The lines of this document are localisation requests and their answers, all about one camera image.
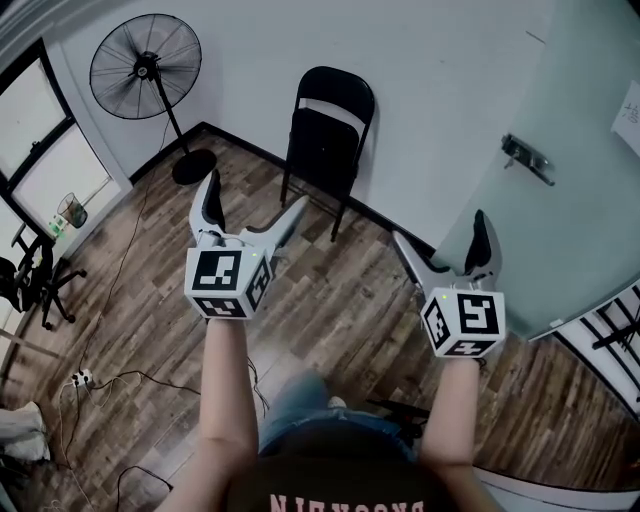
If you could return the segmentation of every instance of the trash bin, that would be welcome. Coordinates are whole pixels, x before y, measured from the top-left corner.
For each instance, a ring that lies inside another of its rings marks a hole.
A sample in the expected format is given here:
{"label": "trash bin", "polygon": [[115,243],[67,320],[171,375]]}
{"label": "trash bin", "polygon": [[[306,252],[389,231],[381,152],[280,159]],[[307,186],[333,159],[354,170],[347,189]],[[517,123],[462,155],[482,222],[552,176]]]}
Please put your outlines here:
{"label": "trash bin", "polygon": [[73,192],[67,194],[58,206],[58,215],[62,216],[74,228],[81,228],[87,221],[87,210],[80,204]]}

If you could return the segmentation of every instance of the fan stand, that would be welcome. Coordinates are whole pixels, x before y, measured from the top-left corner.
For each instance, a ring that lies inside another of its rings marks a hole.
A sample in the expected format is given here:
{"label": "fan stand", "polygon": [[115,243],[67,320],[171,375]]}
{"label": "fan stand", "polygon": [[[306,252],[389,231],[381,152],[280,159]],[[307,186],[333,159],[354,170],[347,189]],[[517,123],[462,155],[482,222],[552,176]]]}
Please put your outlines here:
{"label": "fan stand", "polygon": [[178,121],[176,121],[176,118],[173,115],[171,103],[169,103],[167,94],[164,91],[162,78],[156,65],[156,56],[151,52],[145,52],[136,62],[133,72],[143,80],[146,78],[148,80],[155,81],[158,86],[158,92],[160,93],[162,103],[164,103],[164,107],[167,109],[167,114],[169,114],[169,119],[171,120],[173,129],[176,131],[178,141],[184,151],[184,156],[173,166],[173,170],[171,172],[173,181],[178,185],[193,185],[194,183],[202,181],[207,174],[216,168],[218,158],[208,149],[196,149],[195,151],[189,151],[187,141],[180,131]]}

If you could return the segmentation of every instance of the door handle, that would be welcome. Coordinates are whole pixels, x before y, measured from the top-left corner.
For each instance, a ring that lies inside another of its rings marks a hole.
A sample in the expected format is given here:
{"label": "door handle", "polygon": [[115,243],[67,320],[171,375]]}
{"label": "door handle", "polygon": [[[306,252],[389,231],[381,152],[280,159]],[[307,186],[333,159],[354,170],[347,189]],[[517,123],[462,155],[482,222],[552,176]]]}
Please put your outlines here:
{"label": "door handle", "polygon": [[509,156],[509,161],[507,165],[504,166],[505,169],[511,167],[514,162],[518,162],[550,187],[556,184],[555,181],[545,174],[551,167],[549,160],[517,137],[514,137],[510,133],[502,137],[502,151]]}

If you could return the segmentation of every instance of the white cube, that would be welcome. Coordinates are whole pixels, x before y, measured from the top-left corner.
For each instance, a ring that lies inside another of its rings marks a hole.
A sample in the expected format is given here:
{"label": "white cube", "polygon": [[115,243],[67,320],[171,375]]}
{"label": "white cube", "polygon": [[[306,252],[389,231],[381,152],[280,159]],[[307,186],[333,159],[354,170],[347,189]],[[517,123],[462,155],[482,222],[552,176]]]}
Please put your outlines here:
{"label": "white cube", "polygon": [[420,315],[437,357],[482,357],[506,337],[500,292],[434,288]]}
{"label": "white cube", "polygon": [[248,320],[273,280],[264,249],[189,249],[184,294],[205,318]]}

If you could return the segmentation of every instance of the standing fan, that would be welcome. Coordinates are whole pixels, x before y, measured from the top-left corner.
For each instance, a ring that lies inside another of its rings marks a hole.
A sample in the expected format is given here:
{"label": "standing fan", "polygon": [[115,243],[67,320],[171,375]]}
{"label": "standing fan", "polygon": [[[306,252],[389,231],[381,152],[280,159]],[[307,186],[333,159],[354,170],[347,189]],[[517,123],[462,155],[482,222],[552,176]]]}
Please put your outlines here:
{"label": "standing fan", "polygon": [[185,152],[173,167],[180,185],[202,180],[217,163],[211,151],[189,151],[172,110],[193,87],[201,61],[191,27],[166,14],[145,14],[113,30],[91,62],[91,92],[107,112],[122,119],[169,114]]}

